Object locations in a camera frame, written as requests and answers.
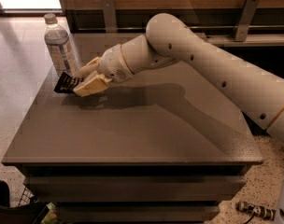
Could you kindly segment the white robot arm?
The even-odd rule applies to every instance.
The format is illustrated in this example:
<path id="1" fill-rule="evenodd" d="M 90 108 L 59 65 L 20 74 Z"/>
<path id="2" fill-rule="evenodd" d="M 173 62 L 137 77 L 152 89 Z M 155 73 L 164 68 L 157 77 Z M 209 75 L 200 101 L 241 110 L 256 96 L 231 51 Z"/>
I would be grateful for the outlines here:
<path id="1" fill-rule="evenodd" d="M 167 13 L 152 17 L 143 35 L 107 49 L 80 68 L 80 82 L 72 91 L 88 96 L 106 90 L 111 82 L 122 83 L 178 61 L 190 65 L 284 144 L 284 79 L 206 42 Z"/>

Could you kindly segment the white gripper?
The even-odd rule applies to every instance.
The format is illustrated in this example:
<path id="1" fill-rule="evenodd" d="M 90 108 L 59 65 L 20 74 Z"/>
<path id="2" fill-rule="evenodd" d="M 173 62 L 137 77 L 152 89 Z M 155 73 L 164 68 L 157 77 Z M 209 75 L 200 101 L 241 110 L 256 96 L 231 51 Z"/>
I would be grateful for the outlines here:
<path id="1" fill-rule="evenodd" d="M 85 97 L 106 90 L 111 81 L 122 83 L 131 79 L 134 74 L 123 58 L 121 44 L 118 44 L 107 49 L 101 58 L 90 60 L 74 76 L 85 78 L 73 89 L 76 95 Z"/>

